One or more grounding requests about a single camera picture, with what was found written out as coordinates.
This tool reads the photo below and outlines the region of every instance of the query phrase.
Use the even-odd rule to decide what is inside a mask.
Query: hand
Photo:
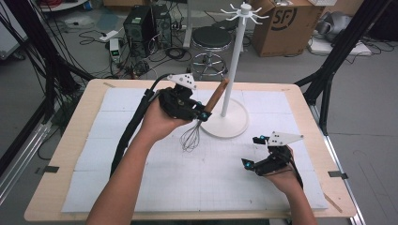
[[[289,146],[287,147],[289,148],[293,156],[293,150]],[[287,165],[286,167],[276,172],[267,173],[264,176],[268,180],[270,180],[275,185],[275,187],[284,194],[290,194],[292,193],[292,191],[296,191],[297,188],[301,189],[299,181],[291,165]]]
[[[147,136],[147,138],[150,137],[154,142],[156,142],[165,138],[175,128],[186,125],[189,122],[191,121],[170,117],[166,112],[163,111],[159,103],[159,99],[156,97],[145,113],[143,124],[140,128],[140,133]]]

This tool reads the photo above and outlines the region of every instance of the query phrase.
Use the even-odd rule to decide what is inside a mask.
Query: whisk handle
[[[222,82],[219,84],[217,89],[214,91],[213,95],[211,98],[208,100],[207,105],[205,106],[205,111],[208,113],[211,113],[213,111],[214,107],[217,105],[217,102],[219,101],[220,97],[222,96],[222,93],[225,91],[226,86],[229,83],[228,78],[224,78]]]

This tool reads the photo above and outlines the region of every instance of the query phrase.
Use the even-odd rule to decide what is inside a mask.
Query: whisk
[[[213,111],[214,107],[217,105],[217,102],[219,101],[220,97],[222,96],[222,93],[224,92],[228,83],[229,83],[229,79],[227,79],[227,78],[222,79],[222,82],[219,84],[217,89],[214,91],[213,95],[208,100],[208,103],[205,106],[206,112],[211,113],[211,111]],[[198,120],[196,122],[196,125],[190,129],[188,129],[187,131],[185,131],[185,133],[179,139],[179,141],[182,145],[182,149],[184,151],[191,152],[194,148],[196,148],[199,145],[199,141],[200,141],[199,127],[201,124],[202,124],[202,121]]]

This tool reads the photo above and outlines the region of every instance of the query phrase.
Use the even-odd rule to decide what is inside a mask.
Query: white paper
[[[62,212],[90,211],[109,179],[118,140],[144,91],[108,90],[79,157]],[[191,98],[206,104],[212,93],[197,90]],[[200,130],[199,146],[191,152],[182,150],[179,139],[195,122],[179,127],[157,142],[146,161],[135,211],[288,209],[284,195],[267,179],[244,170],[241,162],[242,158],[257,162],[268,156],[264,145],[253,144],[253,137],[268,136],[272,131],[299,134],[284,93],[233,91],[231,98],[247,109],[250,116],[248,129],[233,139],[217,139]],[[327,208],[304,142],[289,145],[294,149],[311,207]]]

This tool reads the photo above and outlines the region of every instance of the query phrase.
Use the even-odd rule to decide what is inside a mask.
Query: black stool
[[[192,32],[192,45],[203,49],[206,53],[200,53],[191,60],[191,71],[203,76],[217,76],[227,73],[225,61],[216,52],[228,49],[231,44],[230,34],[218,27],[205,26]]]

